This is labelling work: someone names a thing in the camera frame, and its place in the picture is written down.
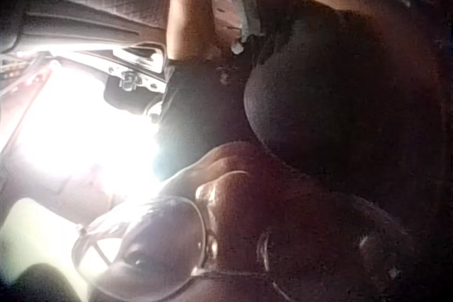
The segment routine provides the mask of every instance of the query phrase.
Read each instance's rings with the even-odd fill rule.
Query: black sleeve
[[[170,62],[156,142],[160,180],[230,141],[251,141],[243,108],[248,72],[213,63]]]

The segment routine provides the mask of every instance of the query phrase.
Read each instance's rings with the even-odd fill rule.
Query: bright light
[[[157,190],[151,167],[157,126],[109,106],[103,90],[88,74],[56,70],[24,122],[21,150],[49,175],[80,175],[99,165],[107,191],[129,196]]]

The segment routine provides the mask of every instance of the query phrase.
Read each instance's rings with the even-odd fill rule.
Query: glasses lens
[[[202,220],[191,202],[179,198],[130,207],[134,218],[121,221],[126,215],[117,210],[88,227],[74,246],[74,263],[94,286],[118,299],[163,299],[200,264]]]
[[[341,194],[307,197],[272,228],[265,264],[291,301],[368,299],[392,284],[410,237],[384,211]]]

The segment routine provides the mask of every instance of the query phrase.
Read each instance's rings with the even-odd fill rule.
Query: eyeglasses
[[[122,204],[80,228],[72,250],[79,274],[107,295],[124,301],[157,302],[180,294],[194,279],[263,280],[284,301],[300,301],[320,285],[342,289],[360,262],[380,291],[401,274],[401,257],[411,238],[385,211],[358,197],[329,195],[369,223],[351,233],[350,246],[325,255],[319,234],[298,231],[297,220],[275,224],[256,245],[261,271],[219,269],[219,244],[210,230],[209,212],[183,197],[158,197],[144,204]]]

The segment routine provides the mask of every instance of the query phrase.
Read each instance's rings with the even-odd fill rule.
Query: person
[[[445,70],[424,5],[263,3],[275,21],[236,62],[210,0],[170,0],[166,181],[82,229],[76,268],[126,301],[423,301],[411,270],[445,169]],[[108,238],[121,239],[112,257]],[[88,253],[107,270],[85,271]]]

